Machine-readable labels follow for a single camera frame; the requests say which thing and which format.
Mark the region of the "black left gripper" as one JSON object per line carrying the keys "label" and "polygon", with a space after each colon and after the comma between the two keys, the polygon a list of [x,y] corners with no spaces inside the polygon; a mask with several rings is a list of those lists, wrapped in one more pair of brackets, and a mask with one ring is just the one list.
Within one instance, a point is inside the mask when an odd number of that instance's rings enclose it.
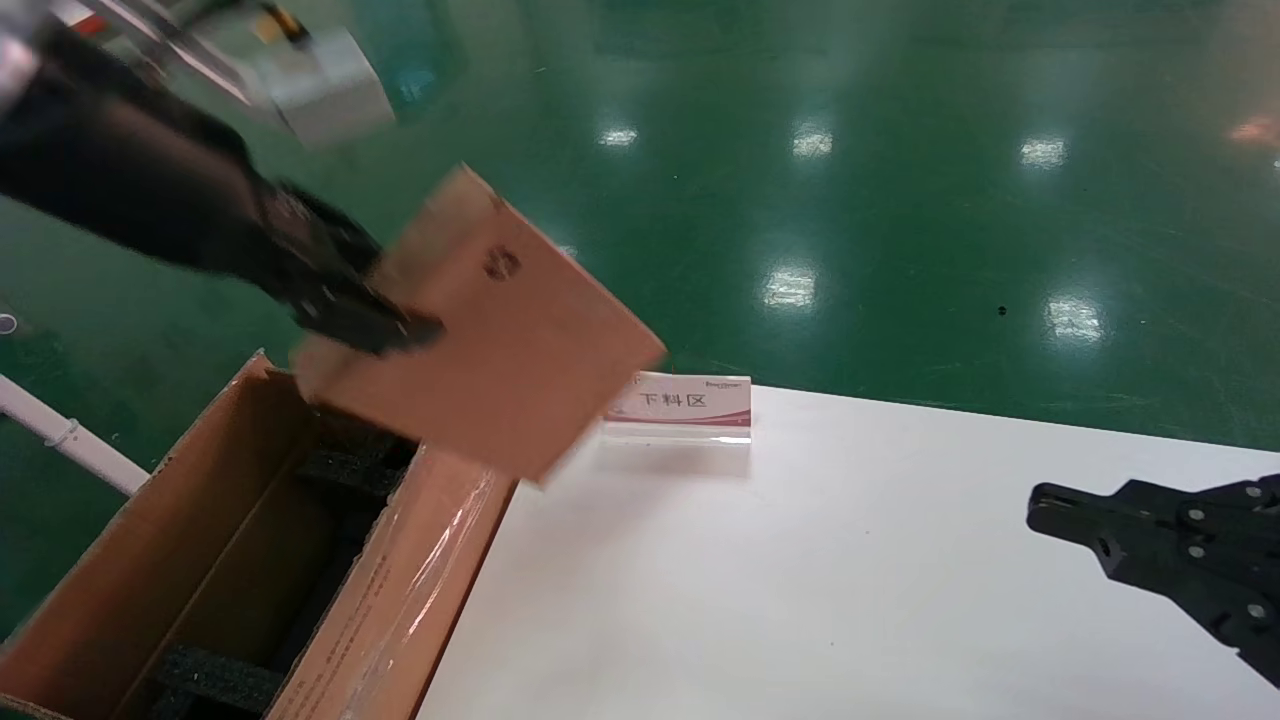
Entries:
{"label": "black left gripper", "polygon": [[3,193],[134,252],[228,275],[381,356],[445,333],[371,291],[351,217],[255,167],[230,126],[65,26],[3,27]]}

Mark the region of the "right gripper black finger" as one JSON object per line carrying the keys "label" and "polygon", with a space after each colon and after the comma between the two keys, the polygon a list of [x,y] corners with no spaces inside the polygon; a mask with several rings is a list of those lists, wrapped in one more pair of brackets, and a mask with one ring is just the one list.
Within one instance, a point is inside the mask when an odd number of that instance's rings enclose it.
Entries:
{"label": "right gripper black finger", "polygon": [[1041,483],[1027,525],[1094,553],[1110,577],[1204,560],[1265,577],[1277,571],[1279,478],[1201,491],[1128,480],[1111,495]]}
{"label": "right gripper black finger", "polygon": [[1158,594],[1279,684],[1277,515],[1032,512],[1030,529],[1094,553],[1119,584]]}

